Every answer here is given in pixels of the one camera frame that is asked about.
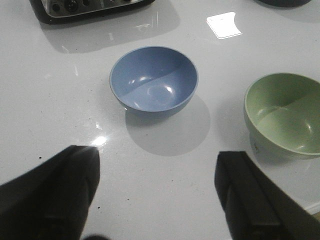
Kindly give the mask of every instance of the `plastic bowl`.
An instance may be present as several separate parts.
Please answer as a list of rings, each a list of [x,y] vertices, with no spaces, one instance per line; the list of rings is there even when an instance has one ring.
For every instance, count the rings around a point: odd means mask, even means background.
[[[110,73],[110,87],[128,112],[163,118],[179,112],[198,84],[193,63],[180,52],[143,47],[120,58]]]
[[[244,100],[246,125],[266,149],[289,158],[320,157],[320,83],[276,73],[253,83]]]

